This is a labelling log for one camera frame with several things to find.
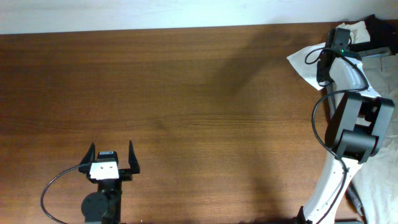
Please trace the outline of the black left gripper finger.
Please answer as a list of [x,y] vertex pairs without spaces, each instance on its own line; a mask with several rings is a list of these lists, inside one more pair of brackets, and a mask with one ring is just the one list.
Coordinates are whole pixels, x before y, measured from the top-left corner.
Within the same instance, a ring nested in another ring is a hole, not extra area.
[[131,171],[132,174],[139,174],[140,173],[140,166],[139,166],[137,157],[135,155],[133,143],[132,143],[131,140],[129,141],[128,163],[130,165],[130,171]]
[[89,164],[95,160],[95,144],[91,143],[89,150],[80,162],[80,165]]

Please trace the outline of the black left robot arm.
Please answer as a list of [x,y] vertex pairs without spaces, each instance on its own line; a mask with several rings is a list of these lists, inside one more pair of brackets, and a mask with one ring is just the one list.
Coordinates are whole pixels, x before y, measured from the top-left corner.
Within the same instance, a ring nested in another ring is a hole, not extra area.
[[127,169],[120,169],[117,152],[97,153],[95,145],[90,146],[78,168],[91,183],[97,185],[97,191],[87,195],[81,203],[85,223],[121,222],[122,184],[141,172],[132,142],[129,142],[128,164]]

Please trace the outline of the khaki green shorts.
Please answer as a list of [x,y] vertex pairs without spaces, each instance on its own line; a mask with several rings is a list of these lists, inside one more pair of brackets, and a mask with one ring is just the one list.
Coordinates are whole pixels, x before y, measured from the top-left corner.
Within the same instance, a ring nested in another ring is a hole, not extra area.
[[[386,47],[361,54],[370,84],[397,104],[397,55]],[[354,176],[346,197],[366,223],[397,224],[397,109],[381,149]]]

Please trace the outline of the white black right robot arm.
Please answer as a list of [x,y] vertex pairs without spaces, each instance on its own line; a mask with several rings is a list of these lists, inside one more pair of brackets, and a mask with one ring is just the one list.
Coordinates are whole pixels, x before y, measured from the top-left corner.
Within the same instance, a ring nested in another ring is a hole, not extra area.
[[314,106],[312,126],[316,126],[317,108],[323,101],[335,95],[342,97],[332,111],[325,137],[315,135],[328,154],[315,191],[300,207],[295,223],[335,222],[336,210],[351,180],[379,152],[395,108],[391,99],[371,89],[358,54],[326,47],[318,52],[334,56],[329,71],[333,83],[331,93]]

